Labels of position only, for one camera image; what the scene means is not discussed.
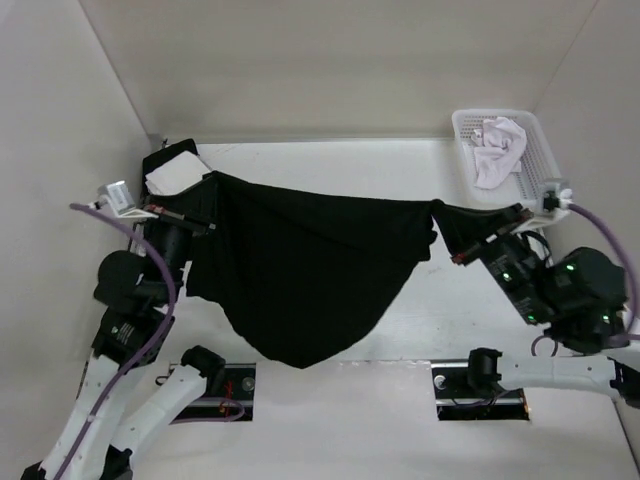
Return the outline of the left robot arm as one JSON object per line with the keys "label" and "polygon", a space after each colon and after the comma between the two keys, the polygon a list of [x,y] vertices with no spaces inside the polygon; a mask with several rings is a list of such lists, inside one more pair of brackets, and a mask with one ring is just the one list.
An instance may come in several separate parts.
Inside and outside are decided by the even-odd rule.
{"label": "left robot arm", "polygon": [[174,324],[193,237],[209,226],[137,205],[123,181],[101,186],[92,203],[70,207],[124,233],[137,248],[101,262],[94,297],[106,311],[72,413],[50,453],[22,476],[130,479],[141,454],[189,403],[214,398],[224,387],[224,360],[195,346],[149,400],[123,416]]}

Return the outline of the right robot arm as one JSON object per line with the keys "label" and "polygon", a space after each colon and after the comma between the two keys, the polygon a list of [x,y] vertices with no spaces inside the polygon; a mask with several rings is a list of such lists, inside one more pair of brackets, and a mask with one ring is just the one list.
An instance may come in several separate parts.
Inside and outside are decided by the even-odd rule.
{"label": "right robot arm", "polygon": [[519,204],[492,211],[455,207],[454,222],[440,226],[454,264],[481,262],[522,320],[542,327],[542,338],[572,353],[513,358],[476,348],[469,354],[464,384],[490,399],[522,388],[549,388],[599,393],[637,408],[639,282],[633,265],[601,218],[570,200],[552,204],[587,219],[618,260],[578,247],[548,265],[516,232],[533,217]]}

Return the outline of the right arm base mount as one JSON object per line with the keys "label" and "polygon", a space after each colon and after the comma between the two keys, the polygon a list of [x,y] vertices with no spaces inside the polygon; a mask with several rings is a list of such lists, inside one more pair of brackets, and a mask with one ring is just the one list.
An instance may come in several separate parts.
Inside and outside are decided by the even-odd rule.
{"label": "right arm base mount", "polygon": [[522,389],[477,390],[468,381],[465,360],[431,363],[435,411],[439,421],[529,421]]}

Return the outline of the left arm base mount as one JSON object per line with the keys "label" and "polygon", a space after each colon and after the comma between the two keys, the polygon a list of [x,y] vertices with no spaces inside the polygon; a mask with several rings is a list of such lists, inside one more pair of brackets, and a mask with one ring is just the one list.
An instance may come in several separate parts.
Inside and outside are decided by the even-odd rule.
{"label": "left arm base mount", "polygon": [[252,421],[256,372],[255,363],[228,364],[222,379],[209,382],[205,393],[185,407],[174,423]]}

